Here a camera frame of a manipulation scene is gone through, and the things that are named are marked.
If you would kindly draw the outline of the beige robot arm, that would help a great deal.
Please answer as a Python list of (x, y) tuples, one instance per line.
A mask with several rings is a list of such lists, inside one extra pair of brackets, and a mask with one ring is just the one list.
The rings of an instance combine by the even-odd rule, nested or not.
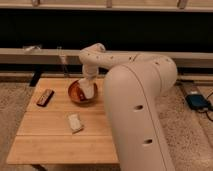
[(100, 44), (82, 49), (79, 59), (87, 81), (100, 68), (104, 108), (121, 171), (175, 171), (156, 111), (155, 98), (177, 79), (174, 61), (152, 53), (113, 53)]

